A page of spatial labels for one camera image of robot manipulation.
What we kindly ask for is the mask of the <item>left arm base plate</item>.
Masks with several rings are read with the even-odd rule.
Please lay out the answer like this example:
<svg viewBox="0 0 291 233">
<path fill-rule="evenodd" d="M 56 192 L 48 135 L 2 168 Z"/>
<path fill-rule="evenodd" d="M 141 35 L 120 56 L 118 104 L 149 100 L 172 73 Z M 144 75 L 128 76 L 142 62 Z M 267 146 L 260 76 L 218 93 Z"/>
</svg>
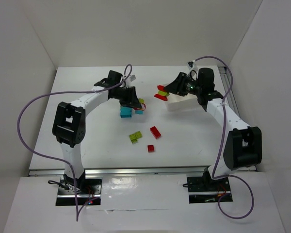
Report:
<svg viewBox="0 0 291 233">
<path fill-rule="evenodd" d="M 60 181 L 49 180 L 48 184 L 58 187 L 56 206 L 74 206 L 74 186 L 67 184 L 63 179 Z M 77 188 L 78 206 L 85 203 L 90 206 L 101 205 L 102 179 L 86 179 L 82 188 Z"/>
</svg>

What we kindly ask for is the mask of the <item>red flower oval lego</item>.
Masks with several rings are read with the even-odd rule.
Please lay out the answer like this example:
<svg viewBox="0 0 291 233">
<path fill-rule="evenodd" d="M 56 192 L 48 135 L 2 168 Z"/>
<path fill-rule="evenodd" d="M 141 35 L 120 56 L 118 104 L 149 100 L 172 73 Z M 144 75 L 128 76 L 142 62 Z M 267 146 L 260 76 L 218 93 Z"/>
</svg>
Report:
<svg viewBox="0 0 291 233">
<path fill-rule="evenodd" d="M 133 108 L 135 111 L 144 111 L 146 109 L 146 105 L 141 103 L 141 108 Z"/>
</svg>

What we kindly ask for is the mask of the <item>red thin lego plate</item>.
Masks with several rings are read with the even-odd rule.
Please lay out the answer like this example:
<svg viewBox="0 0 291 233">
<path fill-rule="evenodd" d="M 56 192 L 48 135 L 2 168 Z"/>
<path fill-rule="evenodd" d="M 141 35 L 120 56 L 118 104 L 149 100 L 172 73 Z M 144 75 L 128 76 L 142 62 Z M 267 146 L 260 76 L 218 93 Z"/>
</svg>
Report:
<svg viewBox="0 0 291 233">
<path fill-rule="evenodd" d="M 162 101 L 168 101 L 167 96 L 162 96 L 162 95 L 159 95 L 159 94 L 155 94 L 154 97 L 157 98 L 157 99 L 160 99 Z"/>
</svg>

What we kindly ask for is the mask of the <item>red top lego brick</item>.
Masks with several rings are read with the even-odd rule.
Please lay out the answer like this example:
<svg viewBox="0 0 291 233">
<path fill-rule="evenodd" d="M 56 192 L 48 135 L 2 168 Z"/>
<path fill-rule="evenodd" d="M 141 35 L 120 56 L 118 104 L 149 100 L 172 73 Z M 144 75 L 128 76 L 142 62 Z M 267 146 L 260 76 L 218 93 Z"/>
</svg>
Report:
<svg viewBox="0 0 291 233">
<path fill-rule="evenodd" d="M 164 86 L 162 86 L 162 85 L 158 85 L 157 89 L 164 92 Z"/>
</svg>

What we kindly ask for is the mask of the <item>small blue lego brick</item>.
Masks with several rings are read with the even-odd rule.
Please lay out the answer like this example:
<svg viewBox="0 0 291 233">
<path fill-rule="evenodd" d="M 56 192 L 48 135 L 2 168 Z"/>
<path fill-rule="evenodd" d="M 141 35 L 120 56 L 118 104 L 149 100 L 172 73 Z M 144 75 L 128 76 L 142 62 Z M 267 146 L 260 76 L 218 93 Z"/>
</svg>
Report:
<svg viewBox="0 0 291 233">
<path fill-rule="evenodd" d="M 134 113 L 135 114 L 138 114 L 138 115 L 142 115 L 143 114 L 143 111 L 142 110 L 135 110 Z"/>
</svg>

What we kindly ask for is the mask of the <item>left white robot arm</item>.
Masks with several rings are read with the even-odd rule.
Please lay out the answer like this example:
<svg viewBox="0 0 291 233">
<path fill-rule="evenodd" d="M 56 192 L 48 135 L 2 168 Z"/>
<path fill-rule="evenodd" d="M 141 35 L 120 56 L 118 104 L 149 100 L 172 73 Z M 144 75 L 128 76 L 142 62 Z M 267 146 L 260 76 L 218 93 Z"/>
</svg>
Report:
<svg viewBox="0 0 291 233">
<path fill-rule="evenodd" d="M 86 118 L 99 105 L 109 99 L 119 100 L 123 107 L 141 108 L 136 95 L 136 88 L 131 82 L 135 75 L 123 76 L 116 71 L 109 71 L 103 78 L 85 94 L 72 102 L 60 102 L 57 106 L 52 134 L 63 152 L 63 159 L 67 161 L 64 170 L 66 185 L 81 190 L 85 184 L 85 169 L 81 161 L 81 142 L 86 134 Z"/>
</svg>

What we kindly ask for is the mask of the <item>long red lego brick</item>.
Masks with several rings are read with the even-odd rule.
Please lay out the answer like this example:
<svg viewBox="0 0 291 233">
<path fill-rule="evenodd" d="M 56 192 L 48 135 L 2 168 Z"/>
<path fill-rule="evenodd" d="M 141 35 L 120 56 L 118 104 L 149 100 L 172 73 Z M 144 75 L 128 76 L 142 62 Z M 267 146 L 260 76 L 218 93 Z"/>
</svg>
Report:
<svg viewBox="0 0 291 233">
<path fill-rule="evenodd" d="M 161 133 L 159 132 L 159 130 L 155 126 L 151 127 L 150 131 L 155 139 L 158 139 L 161 137 Z"/>
</svg>

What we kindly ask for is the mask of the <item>white divided sorting tray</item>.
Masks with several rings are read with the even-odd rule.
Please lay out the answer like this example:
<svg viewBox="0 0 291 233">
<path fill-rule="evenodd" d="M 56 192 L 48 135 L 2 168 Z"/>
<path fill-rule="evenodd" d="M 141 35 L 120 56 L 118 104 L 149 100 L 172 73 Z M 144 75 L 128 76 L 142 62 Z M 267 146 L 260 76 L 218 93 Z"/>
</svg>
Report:
<svg viewBox="0 0 291 233">
<path fill-rule="evenodd" d="M 185 110 L 199 106 L 195 95 L 188 94 L 183 97 L 170 94 L 167 98 L 168 100 L 165 102 L 165 106 L 168 111 Z"/>
</svg>

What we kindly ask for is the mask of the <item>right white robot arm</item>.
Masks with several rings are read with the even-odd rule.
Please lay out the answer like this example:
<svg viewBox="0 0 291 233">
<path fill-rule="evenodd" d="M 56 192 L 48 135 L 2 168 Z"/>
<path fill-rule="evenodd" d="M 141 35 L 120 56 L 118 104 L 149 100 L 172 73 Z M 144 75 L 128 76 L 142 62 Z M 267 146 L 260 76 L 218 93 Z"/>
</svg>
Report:
<svg viewBox="0 0 291 233">
<path fill-rule="evenodd" d="M 215 164 L 203 172 L 203 186 L 223 180 L 236 170 L 251 167 L 262 161 L 262 132 L 240 119 L 226 103 L 224 96 L 215 90 L 214 72 L 201 68 L 197 78 L 179 73 L 176 79 L 164 86 L 164 92 L 178 96 L 195 95 L 197 102 L 222 127 L 222 138 Z"/>
</svg>

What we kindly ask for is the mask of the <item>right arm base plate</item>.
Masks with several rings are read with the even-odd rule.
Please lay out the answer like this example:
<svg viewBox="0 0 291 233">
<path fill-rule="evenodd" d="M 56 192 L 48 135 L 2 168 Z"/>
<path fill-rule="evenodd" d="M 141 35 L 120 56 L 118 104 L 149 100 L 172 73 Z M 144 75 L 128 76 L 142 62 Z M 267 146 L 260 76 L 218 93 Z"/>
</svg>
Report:
<svg viewBox="0 0 291 233">
<path fill-rule="evenodd" d="M 233 202 L 228 178 L 207 181 L 203 177 L 187 177 L 187 182 L 182 185 L 188 191 L 189 204 Z"/>
</svg>

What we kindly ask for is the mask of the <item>small red lego brick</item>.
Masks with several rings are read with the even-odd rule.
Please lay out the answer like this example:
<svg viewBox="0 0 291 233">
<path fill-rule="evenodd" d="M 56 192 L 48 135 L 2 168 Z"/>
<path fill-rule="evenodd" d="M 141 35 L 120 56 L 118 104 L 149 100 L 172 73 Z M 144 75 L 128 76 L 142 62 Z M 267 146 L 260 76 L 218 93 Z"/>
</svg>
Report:
<svg viewBox="0 0 291 233">
<path fill-rule="evenodd" d="M 154 152 L 154 151 L 155 151 L 155 147 L 154 147 L 154 145 L 148 145 L 148 146 L 147 146 L 147 150 L 148 150 L 149 153 Z"/>
</svg>

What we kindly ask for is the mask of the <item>green square lego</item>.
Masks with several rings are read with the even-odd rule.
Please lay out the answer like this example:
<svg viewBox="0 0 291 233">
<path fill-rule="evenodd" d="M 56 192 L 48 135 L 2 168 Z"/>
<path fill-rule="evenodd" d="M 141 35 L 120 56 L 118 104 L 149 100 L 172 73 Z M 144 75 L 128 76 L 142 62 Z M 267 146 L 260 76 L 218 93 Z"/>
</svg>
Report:
<svg viewBox="0 0 291 233">
<path fill-rule="evenodd" d="M 143 137 L 142 133 L 140 131 L 135 132 L 134 135 L 135 135 L 136 139 L 140 139 Z"/>
<path fill-rule="evenodd" d="M 136 137 L 135 134 L 130 134 L 129 135 L 129 139 L 130 139 L 130 141 L 131 141 L 132 144 L 138 142 L 138 139 L 137 139 L 137 137 Z"/>
</svg>

